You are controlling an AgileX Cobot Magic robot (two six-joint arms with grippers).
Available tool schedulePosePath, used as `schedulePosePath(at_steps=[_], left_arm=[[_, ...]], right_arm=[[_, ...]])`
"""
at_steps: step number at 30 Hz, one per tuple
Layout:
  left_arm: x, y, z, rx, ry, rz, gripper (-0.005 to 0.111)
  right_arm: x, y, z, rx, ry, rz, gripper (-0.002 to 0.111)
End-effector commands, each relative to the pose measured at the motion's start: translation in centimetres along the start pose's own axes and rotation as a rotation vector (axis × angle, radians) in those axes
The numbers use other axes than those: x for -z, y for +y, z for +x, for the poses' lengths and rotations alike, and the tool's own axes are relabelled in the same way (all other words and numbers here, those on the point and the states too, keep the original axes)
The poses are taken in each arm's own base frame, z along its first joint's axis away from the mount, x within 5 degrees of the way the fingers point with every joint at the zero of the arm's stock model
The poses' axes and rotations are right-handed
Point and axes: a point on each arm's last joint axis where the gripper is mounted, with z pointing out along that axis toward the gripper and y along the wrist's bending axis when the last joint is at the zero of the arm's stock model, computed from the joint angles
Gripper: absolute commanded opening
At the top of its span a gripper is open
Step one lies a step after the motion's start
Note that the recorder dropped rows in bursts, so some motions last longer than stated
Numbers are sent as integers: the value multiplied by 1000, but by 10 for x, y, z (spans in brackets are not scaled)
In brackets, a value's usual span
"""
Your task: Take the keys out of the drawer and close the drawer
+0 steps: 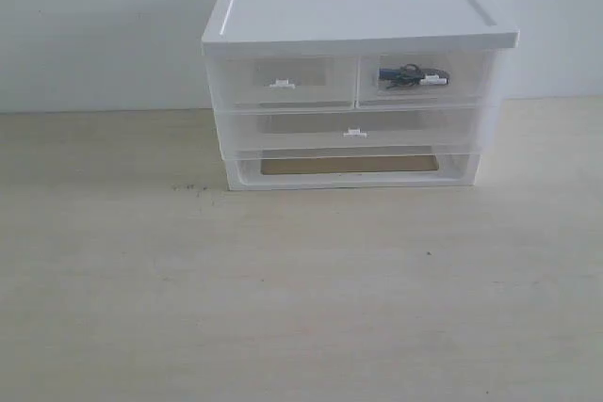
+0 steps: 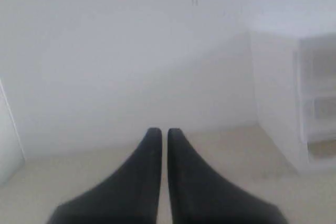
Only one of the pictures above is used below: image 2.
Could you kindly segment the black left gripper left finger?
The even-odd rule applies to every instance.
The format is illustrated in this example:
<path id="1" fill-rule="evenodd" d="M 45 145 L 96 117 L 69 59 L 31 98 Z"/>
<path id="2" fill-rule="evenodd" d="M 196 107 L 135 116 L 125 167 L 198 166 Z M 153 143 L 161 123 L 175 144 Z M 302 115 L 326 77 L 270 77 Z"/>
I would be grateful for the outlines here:
<path id="1" fill-rule="evenodd" d="M 48 223 L 156 223 L 162 175 L 162 132 L 149 128 L 108 178 L 58 206 Z"/>

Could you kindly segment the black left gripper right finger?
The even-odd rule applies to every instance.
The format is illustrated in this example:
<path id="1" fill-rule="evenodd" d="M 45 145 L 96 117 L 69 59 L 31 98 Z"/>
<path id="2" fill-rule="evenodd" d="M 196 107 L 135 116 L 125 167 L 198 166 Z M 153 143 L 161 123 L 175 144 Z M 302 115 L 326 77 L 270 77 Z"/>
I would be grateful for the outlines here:
<path id="1" fill-rule="evenodd" d="M 279 208 L 216 172 L 178 128 L 167 134 L 173 223 L 287 223 Z"/>

